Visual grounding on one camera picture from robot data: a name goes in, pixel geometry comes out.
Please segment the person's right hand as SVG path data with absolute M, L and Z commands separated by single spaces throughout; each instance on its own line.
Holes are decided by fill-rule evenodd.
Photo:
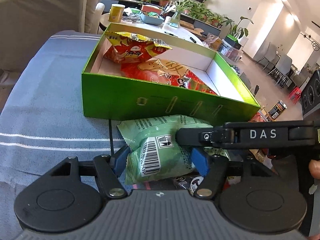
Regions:
M 320 179 L 320 161 L 311 160 L 309 163 L 309 171 L 313 178 Z

